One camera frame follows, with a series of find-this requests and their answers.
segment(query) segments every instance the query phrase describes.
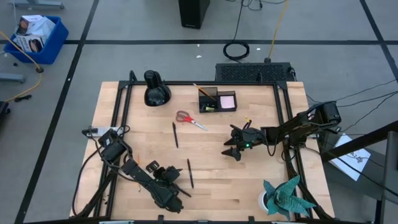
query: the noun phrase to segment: red scissors handle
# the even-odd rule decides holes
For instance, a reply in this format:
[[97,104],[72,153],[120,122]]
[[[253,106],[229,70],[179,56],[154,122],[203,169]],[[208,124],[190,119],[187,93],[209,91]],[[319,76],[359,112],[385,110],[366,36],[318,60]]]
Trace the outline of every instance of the red scissors handle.
[[189,114],[185,111],[177,111],[177,116],[175,117],[175,120],[179,122],[191,122],[193,119],[189,116]]

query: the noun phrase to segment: green plant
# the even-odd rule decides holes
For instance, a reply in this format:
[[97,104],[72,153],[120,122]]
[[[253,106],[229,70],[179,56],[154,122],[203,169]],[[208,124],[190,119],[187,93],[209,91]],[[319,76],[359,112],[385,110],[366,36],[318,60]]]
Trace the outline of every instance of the green plant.
[[288,182],[280,184],[276,189],[268,181],[264,181],[268,215],[279,212],[286,216],[288,221],[290,221],[289,212],[301,213],[308,216],[305,209],[315,207],[316,205],[292,195],[299,181],[300,176],[298,175]]

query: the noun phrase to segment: scissors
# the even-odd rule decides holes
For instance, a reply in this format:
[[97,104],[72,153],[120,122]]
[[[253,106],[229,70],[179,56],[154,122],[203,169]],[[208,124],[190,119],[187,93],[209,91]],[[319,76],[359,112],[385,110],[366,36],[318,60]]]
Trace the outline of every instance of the scissors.
[[207,131],[207,128],[203,127],[202,125],[198,124],[193,118],[189,116],[189,114],[185,111],[177,111],[177,116],[175,117],[175,120],[178,122],[191,122],[192,124],[198,126],[199,128],[202,128],[203,130]]

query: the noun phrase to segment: potted plant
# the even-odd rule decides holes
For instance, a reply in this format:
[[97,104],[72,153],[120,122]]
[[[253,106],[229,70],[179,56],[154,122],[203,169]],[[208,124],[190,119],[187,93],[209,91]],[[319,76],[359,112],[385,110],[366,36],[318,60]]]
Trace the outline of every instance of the potted plant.
[[264,189],[259,196],[259,205],[264,211],[268,211],[268,215],[273,215],[277,212],[286,216],[290,221],[290,213],[301,213],[308,216],[305,209],[315,207],[302,198],[293,196],[292,193],[299,184],[300,176],[297,175],[288,182],[280,184],[276,189],[268,182],[264,181]]

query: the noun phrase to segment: pencil holder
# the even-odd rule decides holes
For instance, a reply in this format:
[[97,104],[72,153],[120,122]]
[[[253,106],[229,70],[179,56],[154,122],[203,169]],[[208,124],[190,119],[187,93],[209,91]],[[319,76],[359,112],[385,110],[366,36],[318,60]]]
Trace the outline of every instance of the pencil holder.
[[198,91],[199,112],[232,112],[236,111],[237,102],[235,91],[218,91],[217,87],[202,88],[209,96]]

